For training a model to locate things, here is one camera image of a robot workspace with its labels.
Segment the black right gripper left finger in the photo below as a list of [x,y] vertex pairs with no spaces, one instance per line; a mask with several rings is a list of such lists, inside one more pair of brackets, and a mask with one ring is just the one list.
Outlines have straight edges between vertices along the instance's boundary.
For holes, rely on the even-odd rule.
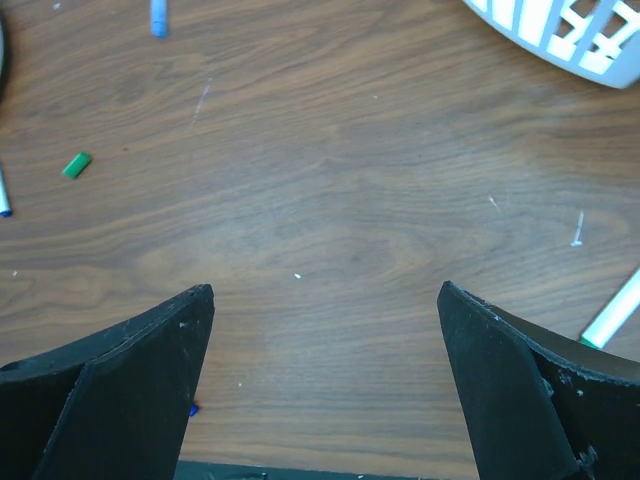
[[1,368],[4,479],[171,479],[214,318],[195,285]]

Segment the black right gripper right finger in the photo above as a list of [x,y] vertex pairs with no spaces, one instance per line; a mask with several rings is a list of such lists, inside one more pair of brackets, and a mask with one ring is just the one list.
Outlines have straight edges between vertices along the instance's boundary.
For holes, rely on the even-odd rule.
[[636,479],[639,365],[451,281],[437,307],[482,479]]

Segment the white green marker pen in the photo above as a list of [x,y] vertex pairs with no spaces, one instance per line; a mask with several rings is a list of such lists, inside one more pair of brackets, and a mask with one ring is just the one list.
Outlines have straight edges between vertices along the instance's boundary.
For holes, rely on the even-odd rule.
[[579,337],[579,342],[603,349],[639,306],[639,269],[614,294]]

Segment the green pen cap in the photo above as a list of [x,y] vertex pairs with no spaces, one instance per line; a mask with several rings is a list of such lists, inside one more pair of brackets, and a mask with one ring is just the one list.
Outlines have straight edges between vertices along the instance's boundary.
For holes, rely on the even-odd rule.
[[77,179],[81,173],[90,165],[92,156],[85,152],[78,152],[73,159],[63,168],[62,174],[70,179]]

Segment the white blue marker pen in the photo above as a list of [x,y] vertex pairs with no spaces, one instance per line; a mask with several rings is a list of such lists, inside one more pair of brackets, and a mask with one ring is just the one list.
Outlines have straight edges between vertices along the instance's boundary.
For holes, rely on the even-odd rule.
[[150,32],[156,38],[168,35],[168,1],[150,1]]

